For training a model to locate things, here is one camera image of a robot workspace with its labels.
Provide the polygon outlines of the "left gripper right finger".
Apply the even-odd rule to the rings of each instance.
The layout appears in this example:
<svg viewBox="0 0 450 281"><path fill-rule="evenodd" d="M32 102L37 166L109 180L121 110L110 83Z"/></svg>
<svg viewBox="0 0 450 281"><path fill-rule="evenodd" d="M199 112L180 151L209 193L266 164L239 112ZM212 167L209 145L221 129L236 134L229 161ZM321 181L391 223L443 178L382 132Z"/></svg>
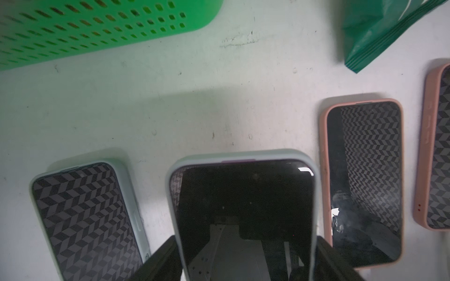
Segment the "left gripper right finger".
<svg viewBox="0 0 450 281"><path fill-rule="evenodd" d="M317 236L314 281L364 281L327 241Z"/></svg>

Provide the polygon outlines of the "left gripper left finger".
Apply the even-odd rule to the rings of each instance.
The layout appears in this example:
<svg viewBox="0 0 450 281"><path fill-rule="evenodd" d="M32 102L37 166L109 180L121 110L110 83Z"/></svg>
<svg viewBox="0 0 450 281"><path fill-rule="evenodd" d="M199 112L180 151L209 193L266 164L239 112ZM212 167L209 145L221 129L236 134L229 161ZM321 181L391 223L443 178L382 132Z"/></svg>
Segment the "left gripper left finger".
<svg viewBox="0 0 450 281"><path fill-rule="evenodd" d="M130 281L180 281L182 271L178 244L173 235L132 275Z"/></svg>

